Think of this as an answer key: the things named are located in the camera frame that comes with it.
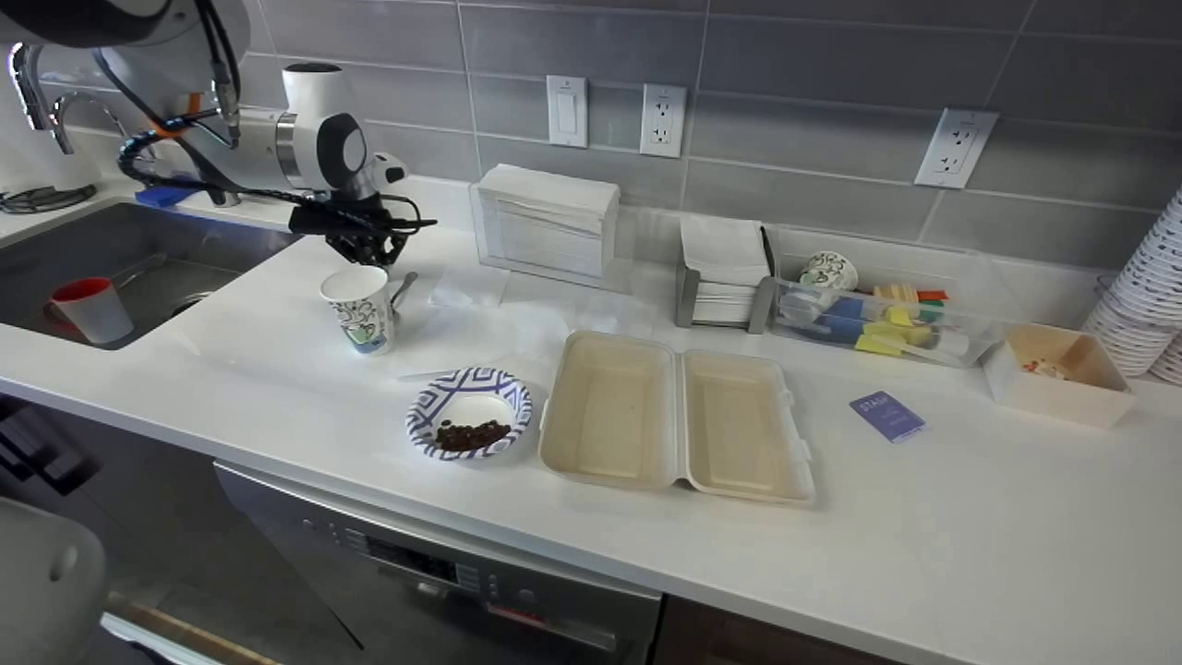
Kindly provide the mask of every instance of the gray tile backsplash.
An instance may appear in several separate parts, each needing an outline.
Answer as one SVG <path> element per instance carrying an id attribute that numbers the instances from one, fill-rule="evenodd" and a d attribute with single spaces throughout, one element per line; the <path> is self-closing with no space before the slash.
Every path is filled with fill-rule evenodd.
<path id="1" fill-rule="evenodd" d="M 1182 0 L 246 0 L 246 99 L 346 72 L 375 150 L 619 180 L 640 209 L 1119 265 L 1182 184 Z M 592 150 L 545 146 L 545 74 Z M 683 161 L 640 154 L 640 86 L 687 86 Z M 965 194 L 914 188 L 942 108 L 1002 122 Z"/>

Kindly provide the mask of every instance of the decorative plate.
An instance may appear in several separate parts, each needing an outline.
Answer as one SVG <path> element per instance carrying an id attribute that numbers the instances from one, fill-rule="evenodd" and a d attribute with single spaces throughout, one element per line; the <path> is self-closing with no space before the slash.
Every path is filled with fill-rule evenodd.
<path id="1" fill-rule="evenodd" d="M 532 398 L 512 374 L 465 368 L 440 374 L 415 402 L 405 430 L 415 448 L 440 464 L 491 459 L 512 448 L 532 420 Z M 440 435 L 475 435 L 479 443 L 443 448 Z"/>

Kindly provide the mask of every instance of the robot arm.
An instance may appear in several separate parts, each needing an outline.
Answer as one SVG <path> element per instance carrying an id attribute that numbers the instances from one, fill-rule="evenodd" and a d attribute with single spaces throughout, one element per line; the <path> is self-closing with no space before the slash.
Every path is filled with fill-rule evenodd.
<path id="1" fill-rule="evenodd" d="M 214 200 L 237 194 L 289 200 L 296 203 L 293 233 L 316 233 L 343 259 L 374 265 L 392 265 L 403 243 L 431 226 L 408 200 L 380 198 L 403 170 L 368 154 L 336 68 L 289 68 L 285 110 L 241 110 L 245 9 L 237 0 L 219 9 L 214 0 L 0 0 L 3 37 L 17 37 L 7 74 L 28 129 L 56 134 L 62 150 L 62 118 L 41 95 L 41 45 L 28 37 L 93 55 L 96 74 L 152 122 L 118 154 L 123 173 L 135 180 L 203 188 Z M 141 154 L 163 141 L 190 161 L 197 177 L 141 167 Z M 389 214 L 385 200 L 405 203 L 415 219 Z"/>

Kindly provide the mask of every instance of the white countertop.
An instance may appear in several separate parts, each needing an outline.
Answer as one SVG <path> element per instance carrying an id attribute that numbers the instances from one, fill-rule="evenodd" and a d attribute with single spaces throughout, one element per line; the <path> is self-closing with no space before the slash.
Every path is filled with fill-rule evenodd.
<path id="1" fill-rule="evenodd" d="M 380 359 L 339 340 L 312 300 L 339 259 L 299 242 L 125 350 L 0 327 L 0 391 L 906 661 L 1178 661 L 1175 391 L 1142 397 L 1097 435 L 992 407 L 977 374 L 679 334 L 663 308 L 475 265 L 465 203 L 440 203 L 443 231 L 399 264 L 424 279 Z M 230 219 L 275 226 L 282 209 Z M 822 503 L 614 491 L 549 472 L 534 452 L 461 471 L 403 435 L 424 374 L 488 361 L 541 397 L 564 334 L 587 327 L 780 359 Z M 926 432 L 884 443 L 861 427 L 849 398 L 878 390 Z"/>

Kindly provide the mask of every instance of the blue sticky note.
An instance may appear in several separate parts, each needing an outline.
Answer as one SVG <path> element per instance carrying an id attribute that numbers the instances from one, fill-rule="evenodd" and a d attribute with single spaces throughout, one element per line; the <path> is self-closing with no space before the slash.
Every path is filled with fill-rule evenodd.
<path id="1" fill-rule="evenodd" d="M 878 435 L 885 435 L 890 443 L 908 439 L 911 432 L 923 430 L 923 418 L 914 418 L 908 407 L 900 407 L 894 397 L 885 391 L 870 391 L 864 398 L 849 402 L 870 430 L 878 430 Z"/>

